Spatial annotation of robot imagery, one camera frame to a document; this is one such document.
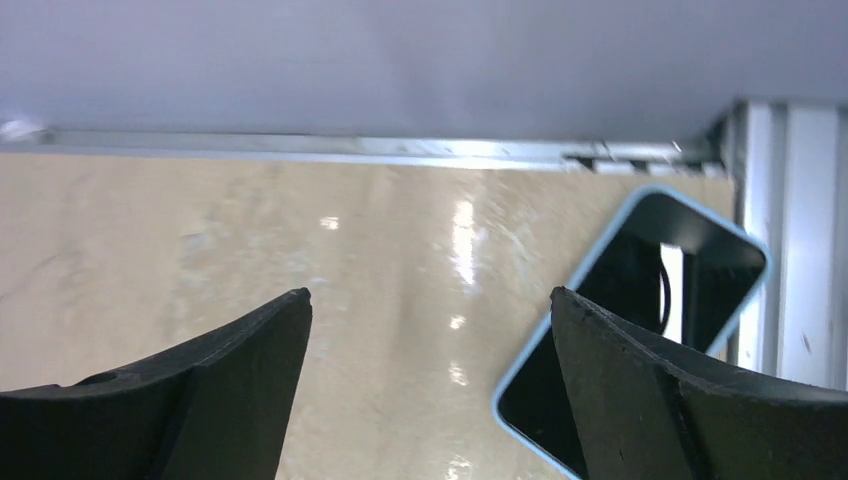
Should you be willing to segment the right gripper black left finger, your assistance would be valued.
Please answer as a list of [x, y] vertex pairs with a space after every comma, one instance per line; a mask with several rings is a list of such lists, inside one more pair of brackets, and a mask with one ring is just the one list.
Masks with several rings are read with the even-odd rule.
[[1, 395], [5, 479], [272, 479], [312, 324], [291, 290], [70, 386]]

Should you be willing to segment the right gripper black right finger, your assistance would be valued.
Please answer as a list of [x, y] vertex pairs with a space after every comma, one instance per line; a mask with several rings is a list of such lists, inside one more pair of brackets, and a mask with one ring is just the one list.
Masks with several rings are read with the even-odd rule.
[[593, 479], [843, 479], [847, 395], [756, 373], [551, 294], [553, 339]]

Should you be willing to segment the light blue cased phone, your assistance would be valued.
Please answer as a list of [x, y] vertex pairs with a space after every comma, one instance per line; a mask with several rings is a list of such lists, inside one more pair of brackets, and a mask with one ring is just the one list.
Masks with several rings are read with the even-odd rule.
[[[565, 285], [646, 330], [716, 355], [769, 262], [767, 248], [737, 225], [669, 187], [648, 185], [624, 200]], [[588, 478], [548, 314], [496, 386], [491, 410], [567, 478]]]

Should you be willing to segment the aluminium frame rail right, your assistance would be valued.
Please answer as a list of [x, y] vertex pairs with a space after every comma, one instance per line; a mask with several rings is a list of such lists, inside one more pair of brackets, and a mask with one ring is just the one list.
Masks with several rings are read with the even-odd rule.
[[162, 133], [1, 125], [4, 153], [216, 158], [456, 169], [722, 176], [707, 143], [507, 141], [288, 134]]

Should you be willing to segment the aluminium frame rail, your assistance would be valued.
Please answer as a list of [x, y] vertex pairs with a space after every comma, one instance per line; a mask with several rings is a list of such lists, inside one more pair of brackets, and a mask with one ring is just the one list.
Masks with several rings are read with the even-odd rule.
[[770, 253], [742, 311], [735, 363], [847, 387], [847, 108], [747, 100], [723, 123], [736, 221]]
[[288, 134], [162, 133], [1, 125], [4, 153], [216, 158], [456, 169], [722, 176], [707, 143], [507, 141]]

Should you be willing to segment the aluminium frame rail front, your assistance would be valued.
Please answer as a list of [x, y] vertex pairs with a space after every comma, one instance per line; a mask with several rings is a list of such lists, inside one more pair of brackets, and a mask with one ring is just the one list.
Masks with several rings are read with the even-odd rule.
[[742, 311], [735, 363], [847, 387], [847, 108], [747, 100], [723, 123], [736, 221], [770, 253]]

